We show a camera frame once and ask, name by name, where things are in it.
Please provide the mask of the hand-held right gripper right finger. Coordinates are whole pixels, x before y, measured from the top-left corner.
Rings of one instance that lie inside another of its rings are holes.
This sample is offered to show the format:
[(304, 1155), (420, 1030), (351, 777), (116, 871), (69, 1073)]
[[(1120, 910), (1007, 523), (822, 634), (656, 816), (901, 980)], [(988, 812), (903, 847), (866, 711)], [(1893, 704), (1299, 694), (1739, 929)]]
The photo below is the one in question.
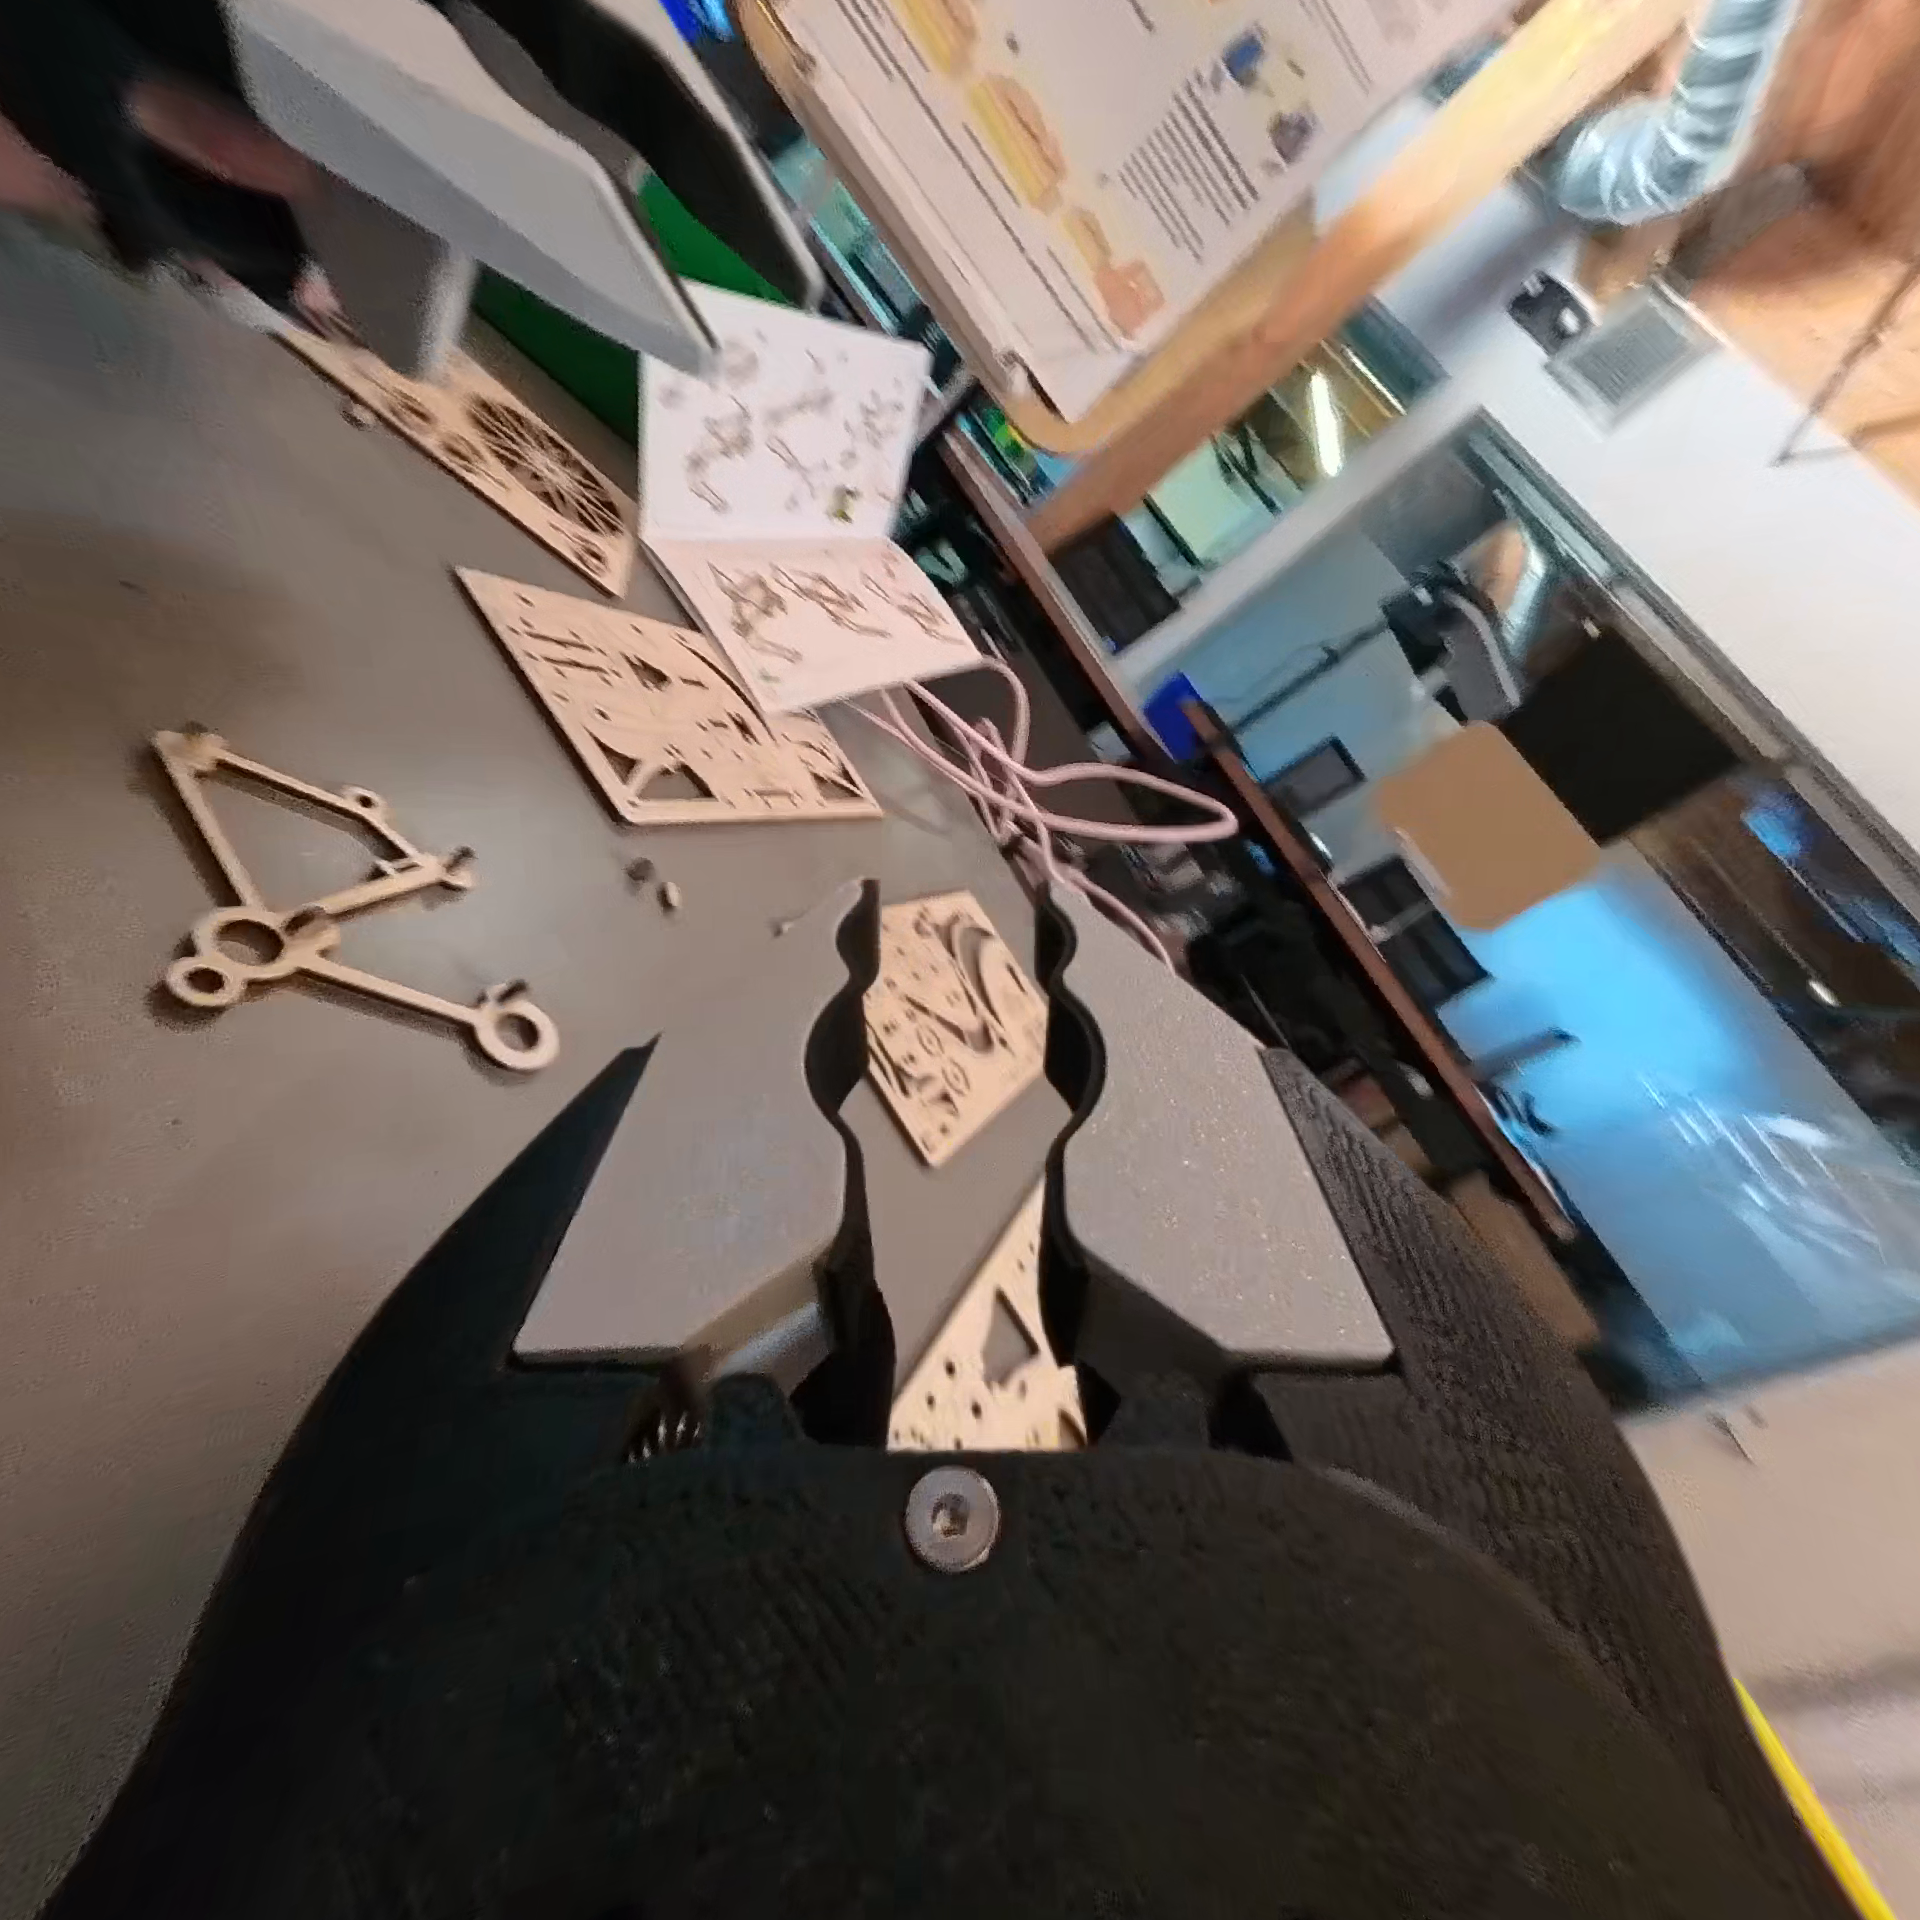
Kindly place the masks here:
[(1039, 1303), (1094, 1434), (1163, 1382), (1371, 1378), (1396, 1342), (1263, 1048), (1082, 895), (1039, 896)]

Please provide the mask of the wooden sheet with wheel cutouts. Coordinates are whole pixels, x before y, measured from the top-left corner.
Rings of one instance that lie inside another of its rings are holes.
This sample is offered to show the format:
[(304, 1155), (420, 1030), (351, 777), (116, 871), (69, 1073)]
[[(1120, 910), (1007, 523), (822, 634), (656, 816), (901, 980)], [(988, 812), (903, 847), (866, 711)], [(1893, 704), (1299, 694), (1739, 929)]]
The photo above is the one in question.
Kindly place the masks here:
[(455, 352), (439, 380), (418, 380), (338, 327), (291, 324), (279, 339), (594, 590), (614, 602), (627, 595), (638, 559), (634, 499), (469, 355)]

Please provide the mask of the small wooden sheet with gears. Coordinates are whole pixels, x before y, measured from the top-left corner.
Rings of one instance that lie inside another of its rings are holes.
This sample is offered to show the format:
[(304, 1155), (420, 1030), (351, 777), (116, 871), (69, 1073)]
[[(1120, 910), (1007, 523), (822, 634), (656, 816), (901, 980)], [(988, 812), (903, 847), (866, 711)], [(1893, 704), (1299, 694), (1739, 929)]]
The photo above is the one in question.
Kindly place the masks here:
[(883, 908), (862, 1004), (870, 1081), (931, 1168), (1039, 1080), (1048, 1009), (967, 891)]

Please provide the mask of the open white instruction booklet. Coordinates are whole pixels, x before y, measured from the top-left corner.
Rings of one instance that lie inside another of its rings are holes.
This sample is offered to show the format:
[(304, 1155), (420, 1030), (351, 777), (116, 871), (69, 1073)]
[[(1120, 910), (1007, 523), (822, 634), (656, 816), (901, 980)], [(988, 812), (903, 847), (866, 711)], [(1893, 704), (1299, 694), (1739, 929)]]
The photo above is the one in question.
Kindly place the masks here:
[(942, 681), (978, 649), (895, 539), (922, 344), (693, 284), (707, 376), (640, 361), (640, 545), (766, 714)]

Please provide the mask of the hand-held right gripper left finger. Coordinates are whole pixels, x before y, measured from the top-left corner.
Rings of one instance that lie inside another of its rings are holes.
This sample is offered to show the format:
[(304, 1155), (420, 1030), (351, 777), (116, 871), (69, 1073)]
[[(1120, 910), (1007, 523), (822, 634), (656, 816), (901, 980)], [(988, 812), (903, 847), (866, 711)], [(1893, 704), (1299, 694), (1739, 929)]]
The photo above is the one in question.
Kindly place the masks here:
[(517, 1336), (531, 1366), (628, 1366), (707, 1402), (797, 1398), (829, 1444), (878, 1444), (895, 1336), (862, 1151), (880, 888), (848, 881), (734, 962), (652, 1048)]

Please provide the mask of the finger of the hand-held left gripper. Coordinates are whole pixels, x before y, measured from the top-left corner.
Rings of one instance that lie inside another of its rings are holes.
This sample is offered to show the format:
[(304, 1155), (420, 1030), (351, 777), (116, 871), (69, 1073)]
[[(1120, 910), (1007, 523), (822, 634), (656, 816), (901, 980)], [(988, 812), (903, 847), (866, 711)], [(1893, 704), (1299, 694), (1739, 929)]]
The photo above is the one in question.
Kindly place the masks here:
[(788, 306), (826, 297), (778, 182), (666, 6), (476, 2), (447, 18), (491, 81), (612, 184), (666, 306), (685, 304), (685, 280), (635, 202), (643, 178)]
[(478, 8), (243, 2), (224, 24), (253, 118), (322, 170), (296, 223), (366, 348), (439, 377), (478, 270), (688, 376), (717, 352), (586, 119)]

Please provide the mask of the green plastic bin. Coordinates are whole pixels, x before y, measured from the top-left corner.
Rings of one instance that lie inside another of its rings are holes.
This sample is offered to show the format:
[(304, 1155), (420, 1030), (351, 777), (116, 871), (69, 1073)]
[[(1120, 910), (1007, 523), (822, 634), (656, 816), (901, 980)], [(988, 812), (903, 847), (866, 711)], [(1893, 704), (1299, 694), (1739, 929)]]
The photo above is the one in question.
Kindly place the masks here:
[[(658, 241), (666, 266), (685, 281), (778, 306), (792, 304), (702, 226), (656, 176), (640, 178), (635, 212)], [(638, 443), (640, 361), (634, 351), (493, 273), (479, 274), (470, 313), (563, 387), (592, 419), (628, 446)]]

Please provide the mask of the yellow tape strip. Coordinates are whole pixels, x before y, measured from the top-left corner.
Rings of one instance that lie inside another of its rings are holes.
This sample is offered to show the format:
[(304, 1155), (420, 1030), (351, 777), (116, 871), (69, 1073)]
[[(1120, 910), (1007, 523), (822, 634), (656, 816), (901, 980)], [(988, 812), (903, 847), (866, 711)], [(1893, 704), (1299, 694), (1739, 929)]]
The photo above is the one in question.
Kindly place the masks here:
[(1871, 1875), (1861, 1864), (1856, 1849), (1845, 1839), (1839, 1825), (1826, 1810), (1806, 1772), (1795, 1762), (1790, 1748), (1771, 1729), (1759, 1711), (1759, 1703), (1748, 1695), (1744, 1682), (1735, 1681), (1735, 1696), (1739, 1702), (1750, 1738), (1757, 1742), (1767, 1767), (1786, 1793), (1803, 1833), (1812, 1841), (1832, 1882), (1839, 1886), (1847, 1905), (1856, 1919), (1893, 1919), (1885, 1895), (1875, 1883)]

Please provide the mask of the triangular wooden model part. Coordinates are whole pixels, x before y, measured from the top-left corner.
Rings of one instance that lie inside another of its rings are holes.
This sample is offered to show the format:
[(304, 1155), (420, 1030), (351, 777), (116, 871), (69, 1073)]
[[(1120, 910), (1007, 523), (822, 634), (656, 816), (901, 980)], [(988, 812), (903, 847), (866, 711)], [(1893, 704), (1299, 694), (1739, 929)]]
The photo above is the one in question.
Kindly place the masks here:
[[(429, 895), (469, 895), (476, 886), (472, 848), (428, 848), (373, 788), (302, 780), (238, 753), (203, 728), (152, 732), (151, 755), (224, 886), (224, 902), (184, 932), (160, 977), (160, 991), (173, 1004), (212, 1018), (296, 980), (400, 1018), (443, 1025), (503, 1073), (534, 1074), (559, 1059), (559, 1030), (522, 979), (499, 980), (459, 1001), (342, 958), (349, 921)], [(214, 784), (240, 784), (268, 803), (357, 832), (368, 847), (366, 876), (296, 904), (271, 904), (221, 824), (210, 799)]]

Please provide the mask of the flexible silver air duct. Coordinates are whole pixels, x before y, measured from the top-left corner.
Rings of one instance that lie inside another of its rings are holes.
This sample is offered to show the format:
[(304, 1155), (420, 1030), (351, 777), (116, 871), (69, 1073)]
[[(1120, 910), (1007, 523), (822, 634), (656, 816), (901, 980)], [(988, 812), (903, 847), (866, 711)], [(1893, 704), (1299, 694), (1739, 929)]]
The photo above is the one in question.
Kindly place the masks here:
[(1707, 200), (1759, 126), (1798, 15), (1798, 2), (1707, 6), (1667, 95), (1590, 112), (1554, 143), (1548, 202), (1589, 226), (1632, 230)]

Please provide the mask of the wooden sheet with crescent cutouts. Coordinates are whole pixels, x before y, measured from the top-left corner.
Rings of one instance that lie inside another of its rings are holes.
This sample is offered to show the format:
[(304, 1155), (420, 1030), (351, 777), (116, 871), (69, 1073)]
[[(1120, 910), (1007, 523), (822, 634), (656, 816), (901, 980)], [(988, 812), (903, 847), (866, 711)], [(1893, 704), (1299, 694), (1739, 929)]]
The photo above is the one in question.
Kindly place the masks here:
[(883, 816), (829, 729), (763, 714), (707, 636), (470, 568), (455, 582), (624, 825)]

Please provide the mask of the wooden sheet with triangle cutouts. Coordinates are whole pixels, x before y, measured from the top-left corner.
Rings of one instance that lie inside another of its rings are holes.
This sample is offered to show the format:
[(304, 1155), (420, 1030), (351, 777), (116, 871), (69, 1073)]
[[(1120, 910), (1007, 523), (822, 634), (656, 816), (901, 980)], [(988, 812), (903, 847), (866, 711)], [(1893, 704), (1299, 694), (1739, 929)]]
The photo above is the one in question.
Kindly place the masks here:
[(1044, 1331), (1038, 1185), (899, 1386), (887, 1450), (1076, 1452), (1087, 1442), (1072, 1367)]

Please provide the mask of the white wall vent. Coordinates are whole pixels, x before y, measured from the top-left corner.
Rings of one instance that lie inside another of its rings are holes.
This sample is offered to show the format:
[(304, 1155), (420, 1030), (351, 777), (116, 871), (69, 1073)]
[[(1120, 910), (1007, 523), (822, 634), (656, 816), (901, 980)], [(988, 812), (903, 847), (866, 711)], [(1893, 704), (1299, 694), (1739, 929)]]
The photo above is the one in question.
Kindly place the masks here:
[(1554, 352), (1546, 376), (1586, 419), (1612, 431), (1718, 348), (1718, 335), (1687, 300), (1648, 281)]

